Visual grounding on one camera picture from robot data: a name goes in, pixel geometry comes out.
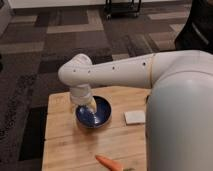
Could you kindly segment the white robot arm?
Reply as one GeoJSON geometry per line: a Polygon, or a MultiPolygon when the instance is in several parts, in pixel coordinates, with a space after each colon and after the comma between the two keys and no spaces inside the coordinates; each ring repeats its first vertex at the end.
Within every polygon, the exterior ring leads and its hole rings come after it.
{"type": "Polygon", "coordinates": [[[213,54],[170,51],[100,64],[78,54],[58,77],[76,104],[90,103],[91,84],[149,89],[147,171],[213,171],[213,54]]]}

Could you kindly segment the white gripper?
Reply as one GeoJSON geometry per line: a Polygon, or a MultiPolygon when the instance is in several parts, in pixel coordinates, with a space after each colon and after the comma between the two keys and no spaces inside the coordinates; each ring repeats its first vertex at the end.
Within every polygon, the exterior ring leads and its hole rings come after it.
{"type": "Polygon", "coordinates": [[[86,106],[92,114],[97,112],[97,105],[89,84],[82,84],[70,88],[70,99],[78,106],[86,106]]]}

